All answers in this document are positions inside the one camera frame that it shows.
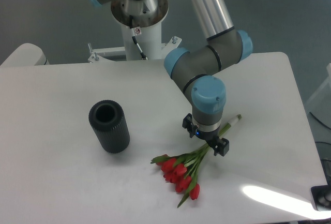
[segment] red tulip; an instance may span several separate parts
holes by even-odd
[[[176,176],[174,173],[172,173],[172,178],[170,179],[170,183],[176,184],[179,183],[180,177]]]
[[[199,196],[199,192],[200,192],[200,185],[197,184],[193,190],[190,191],[190,197],[192,200],[195,200],[196,198],[198,198]]]
[[[171,158],[171,159],[167,160],[166,162],[163,163],[163,165],[161,167],[161,170],[164,173],[173,171],[173,169],[174,169],[173,165],[174,165],[175,162],[176,162],[176,158]]]
[[[158,163],[156,163],[156,164],[157,164],[158,166],[162,166],[164,162],[165,162],[165,161],[163,161],[163,162],[158,162]]]
[[[180,181],[179,185],[181,186],[181,188],[183,188],[183,189],[187,189],[188,186],[190,185],[191,181],[192,181],[192,178],[191,178],[190,175],[188,175],[186,178],[183,178],[183,179]]]
[[[163,177],[165,178],[165,180],[167,182],[170,182],[170,180],[172,179],[172,176],[173,176],[172,172],[168,172],[168,173],[163,175]]]
[[[182,176],[187,172],[187,168],[184,166],[183,163],[180,163],[179,165],[176,166],[174,170],[174,174],[177,176]]]
[[[184,190],[183,188],[181,188],[181,186],[180,186],[180,184],[178,183],[178,184],[176,184],[176,192],[177,193],[182,193],[182,191]]]

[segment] tulip leaf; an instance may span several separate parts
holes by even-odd
[[[158,156],[158,157],[155,157],[151,160],[151,163],[160,163],[160,162],[165,162],[165,161],[168,161],[169,159],[171,159],[171,157],[169,156]]]
[[[180,163],[184,162],[185,159],[186,159],[186,156],[181,155],[179,158],[177,158],[176,162],[174,163],[174,165],[172,167],[176,167]]]
[[[185,195],[183,196],[183,198],[181,199],[181,201],[177,205],[177,208],[179,208],[188,199],[189,196],[190,196],[189,193],[185,193]]]

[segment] gray floor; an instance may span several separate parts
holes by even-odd
[[[163,42],[177,35],[188,49],[205,45],[190,0],[168,1]],[[331,63],[331,0],[225,2],[237,29],[252,37],[254,52],[288,55],[305,102],[327,77],[325,68]],[[94,48],[123,45],[109,4],[95,9],[88,0],[1,0],[0,64],[26,42],[41,47],[51,64],[85,63],[88,42]],[[323,121],[331,125],[330,112]],[[310,122],[316,137],[320,127]],[[331,132],[321,132],[323,141],[331,141]]]

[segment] black cable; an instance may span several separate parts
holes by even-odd
[[[130,25],[129,25],[129,28],[131,29],[131,28],[133,28],[133,16],[129,16],[129,18],[130,18]],[[141,58],[142,58],[142,59],[146,59],[147,56],[146,56],[146,55],[144,54],[144,52],[141,50],[141,47],[140,47],[140,45],[138,44],[138,41],[137,41],[136,37],[133,36],[133,37],[132,37],[132,40],[133,40],[133,43],[138,47],[139,52],[140,52],[140,55],[141,55]]]
[[[328,143],[328,142],[324,142],[324,141],[315,141],[315,143],[321,143],[321,144],[327,144],[327,145],[331,145],[331,143]]]
[[[326,126],[323,122],[321,122],[315,115],[313,115],[311,112],[309,112],[309,114],[311,114],[311,116],[318,122],[318,123],[320,123],[323,127],[325,127],[325,128],[327,128],[327,129],[329,129],[329,130],[331,130],[331,127],[328,127],[328,126]]]

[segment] cylinder opening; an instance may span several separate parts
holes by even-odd
[[[111,105],[102,105],[96,111],[96,119],[100,122],[111,122],[115,119],[115,109]]]

